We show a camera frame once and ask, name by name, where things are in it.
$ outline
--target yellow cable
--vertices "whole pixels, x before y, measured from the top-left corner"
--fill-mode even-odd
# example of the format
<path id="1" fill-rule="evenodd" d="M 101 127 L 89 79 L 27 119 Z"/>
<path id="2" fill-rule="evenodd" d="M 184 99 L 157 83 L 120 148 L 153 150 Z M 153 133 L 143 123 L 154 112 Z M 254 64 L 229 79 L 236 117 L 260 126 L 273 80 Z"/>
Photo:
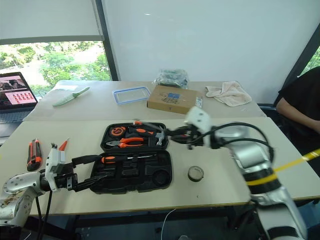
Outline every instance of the yellow cable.
<path id="1" fill-rule="evenodd" d="M 257 180 L 247 181 L 246 184 L 248 186 L 256 186 L 256 185 L 269 183 L 269 182 L 276 180 L 276 179 L 277 179 L 277 175 L 275 173 L 273 173 L 269 176 L 266 176 L 266 177 L 263 177 L 263 178 L 260 178 Z"/>
<path id="2" fill-rule="evenodd" d="M 277 167 L 274 169 L 275 172 L 279 172 L 282 170 L 285 170 L 287 168 L 293 167 L 294 165 L 300 164 L 304 161 L 310 161 L 312 159 L 315 159 L 316 157 L 320 156 L 320 148 L 318 148 L 317 150 L 314 150 L 312 152 L 307 153 L 306 155 L 303 155 L 301 158 L 294 160 L 292 162 L 289 162 L 283 166 Z"/>

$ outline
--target table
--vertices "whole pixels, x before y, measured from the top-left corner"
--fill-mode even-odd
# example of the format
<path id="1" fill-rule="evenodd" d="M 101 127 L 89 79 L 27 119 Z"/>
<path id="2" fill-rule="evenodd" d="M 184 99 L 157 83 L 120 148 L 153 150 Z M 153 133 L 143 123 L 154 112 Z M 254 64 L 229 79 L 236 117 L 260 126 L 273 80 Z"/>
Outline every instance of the table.
<path id="1" fill-rule="evenodd" d="M 274 167 L 279 167 L 301 156 L 270 118 L 250 117 L 236 120 L 256 125 L 266 133 L 271 145 L 275 147 Z M 170 129 L 183 125 L 181 119 L 158 121 L 166 124 Z M 234 119 L 212 119 L 215 125 L 230 121 Z M 66 147 L 66 159 L 69 163 L 71 158 L 102 153 L 100 142 L 106 127 L 123 122 L 125 121 L 25 121 L 0 147 L 0 161 L 3 166 L 0 169 L 0 183 L 4 183 L 17 173 L 26 171 L 28 143 L 36 137 L 41 141 L 44 158 L 50 151 L 51 142 L 60 145 L 65 139 L 70 138 Z M 251 133 L 252 137 L 259 136 L 253 131 Z M 80 192 L 62 189 L 53 194 L 50 214 L 74 215 L 226 206 L 249 200 L 248 188 L 226 148 L 213 150 L 199 146 L 193 150 L 187 150 L 185 145 L 171 141 L 167 151 L 172 158 L 173 171 L 172 183 L 167 189 L 144 193 L 133 191 L 121 195 L 99 195 L 89 189 Z M 90 177 L 92 165 L 93 163 L 78 165 L 74 169 L 78 174 L 79 182 Z M 187 171 L 194 165 L 204 169 L 204 178 L 200 182 L 192 182 L 188 179 Z M 320 196 L 320 178 L 306 162 L 279 172 L 278 177 L 295 199 Z M 46 209 L 47 199 L 48 193 L 39 198 L 42 212 Z M 31 214 L 37 214 L 35 203 Z"/>
<path id="2" fill-rule="evenodd" d="M 52 107 L 57 100 L 89 86 L 90 90 L 68 104 Z M 184 119 L 184 114 L 147 108 L 147 101 L 117 105 L 112 91 L 145 86 L 150 92 L 154 85 L 145 81 L 75 81 L 62 80 L 39 101 L 25 121 L 65 121 L 65 120 L 132 120 L 132 119 Z M 221 87 L 220 81 L 190 82 L 189 89 L 197 90 L 205 96 L 205 86 Z M 209 97 L 203 98 L 203 109 L 213 118 L 265 117 L 266 115 L 252 101 L 245 105 L 230 107 Z"/>

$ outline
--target open tool case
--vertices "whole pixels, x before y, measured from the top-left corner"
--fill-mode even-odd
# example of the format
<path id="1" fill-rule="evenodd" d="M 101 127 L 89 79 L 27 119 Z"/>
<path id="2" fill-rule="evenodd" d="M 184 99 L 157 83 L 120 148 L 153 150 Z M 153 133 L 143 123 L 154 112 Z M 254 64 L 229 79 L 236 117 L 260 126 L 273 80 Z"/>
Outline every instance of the open tool case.
<path id="1" fill-rule="evenodd" d="M 152 124 L 166 129 L 162 123 Z M 172 181 L 171 158 L 165 150 L 168 138 L 164 136 L 161 144 L 157 145 L 156 133 L 156 130 L 139 122 L 109 125 L 100 145 L 104 153 L 100 154 L 101 160 L 95 161 L 91 172 L 91 178 L 104 178 L 90 189 L 97 194 L 125 194 L 127 191 L 148 192 L 167 188 Z M 120 147 L 114 143 L 121 139 L 134 139 L 125 144 L 138 146 Z"/>

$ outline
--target black tool case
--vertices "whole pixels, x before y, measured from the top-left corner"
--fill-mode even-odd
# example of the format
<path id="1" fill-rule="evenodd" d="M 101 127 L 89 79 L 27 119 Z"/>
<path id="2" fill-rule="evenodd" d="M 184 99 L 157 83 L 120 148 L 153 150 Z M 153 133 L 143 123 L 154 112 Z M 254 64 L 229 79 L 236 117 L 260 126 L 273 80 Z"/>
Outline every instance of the black tool case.
<path id="1" fill-rule="evenodd" d="M 166 129 L 162 123 L 151 124 Z M 112 130 L 125 128 L 123 135 L 114 136 Z M 168 138 L 165 136 L 161 145 L 157 145 L 158 139 L 150 136 L 144 138 L 142 146 L 118 147 L 110 146 L 106 142 L 120 141 L 122 138 L 138 137 L 137 132 L 129 132 L 132 128 L 145 129 L 150 132 L 156 130 L 141 123 L 117 123 L 107 127 L 101 141 L 104 153 L 101 157 L 119 157 L 124 160 L 112 163 L 95 161 L 91 178 L 104 177 L 90 189 L 97 194 L 125 194 L 127 191 L 149 192 L 156 189 L 167 188 L 172 181 L 172 164 L 170 154 L 165 150 Z"/>

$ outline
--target green knife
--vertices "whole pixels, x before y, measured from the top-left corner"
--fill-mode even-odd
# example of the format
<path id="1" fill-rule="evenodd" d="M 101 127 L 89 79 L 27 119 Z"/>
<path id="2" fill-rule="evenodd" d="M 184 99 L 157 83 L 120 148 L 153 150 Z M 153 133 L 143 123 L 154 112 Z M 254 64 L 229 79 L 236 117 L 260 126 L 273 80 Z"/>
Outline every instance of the green knife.
<path id="1" fill-rule="evenodd" d="M 73 92 L 73 93 L 71 93 L 70 95 L 64 97 L 62 100 L 57 101 L 56 103 L 52 104 L 52 106 L 58 107 L 58 106 L 64 105 L 64 104 L 66 104 L 67 102 L 70 102 L 72 99 L 75 99 L 76 97 L 78 97 L 80 94 L 83 94 L 85 91 L 88 91 L 89 88 L 90 88 L 90 87 L 87 86 L 86 88 L 82 89 L 81 91 Z"/>

